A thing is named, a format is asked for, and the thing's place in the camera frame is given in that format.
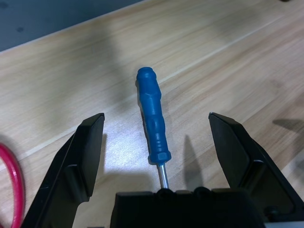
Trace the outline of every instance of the wood grain surface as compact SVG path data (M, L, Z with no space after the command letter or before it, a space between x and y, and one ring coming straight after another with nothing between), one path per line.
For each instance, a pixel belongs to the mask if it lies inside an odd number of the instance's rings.
M118 191L157 191L136 72L156 71L173 190L228 187L210 111L234 118L304 199L304 2L150 0L0 53L0 140L25 176L26 208L80 122L105 113L95 190L75 228L109 227ZM0 221L11 184L0 164Z

